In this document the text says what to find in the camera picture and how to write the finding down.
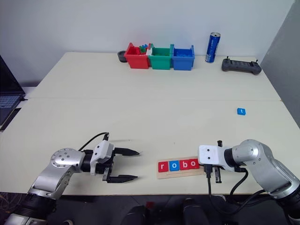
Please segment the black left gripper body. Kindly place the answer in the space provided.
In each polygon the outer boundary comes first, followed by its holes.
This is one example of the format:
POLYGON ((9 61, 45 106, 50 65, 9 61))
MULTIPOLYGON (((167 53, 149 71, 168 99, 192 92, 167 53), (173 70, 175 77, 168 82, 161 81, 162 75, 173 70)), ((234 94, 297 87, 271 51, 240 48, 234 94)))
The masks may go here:
POLYGON ((103 181, 107 183, 117 183, 117 177, 111 176, 112 169, 113 169, 113 159, 115 153, 114 150, 112 151, 112 155, 109 160, 104 163, 97 163, 96 164, 96 174, 103 175, 103 181))

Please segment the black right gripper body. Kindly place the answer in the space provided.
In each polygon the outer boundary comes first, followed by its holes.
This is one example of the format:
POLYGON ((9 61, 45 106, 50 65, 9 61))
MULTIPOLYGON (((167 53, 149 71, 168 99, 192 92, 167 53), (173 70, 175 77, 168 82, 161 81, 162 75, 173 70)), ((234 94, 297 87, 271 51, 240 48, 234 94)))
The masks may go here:
POLYGON ((213 169, 214 169, 216 183, 222 183, 222 181, 221 181, 221 171, 220 171, 222 169, 222 167, 220 167, 218 165, 214 165, 213 169))

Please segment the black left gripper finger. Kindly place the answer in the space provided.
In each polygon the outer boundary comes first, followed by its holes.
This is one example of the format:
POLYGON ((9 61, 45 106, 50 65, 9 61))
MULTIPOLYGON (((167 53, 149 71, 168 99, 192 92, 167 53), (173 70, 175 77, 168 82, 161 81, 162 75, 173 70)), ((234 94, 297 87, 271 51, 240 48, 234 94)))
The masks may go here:
POLYGON ((135 150, 128 149, 128 148, 115 148, 114 149, 114 154, 120 154, 120 155, 123 155, 123 156, 129 156, 129 157, 140 155, 139 152, 137 152, 135 150))
POLYGON ((108 183, 125 183, 137 179, 137 176, 133 175, 118 175, 118 176, 110 176, 107 179, 108 183))

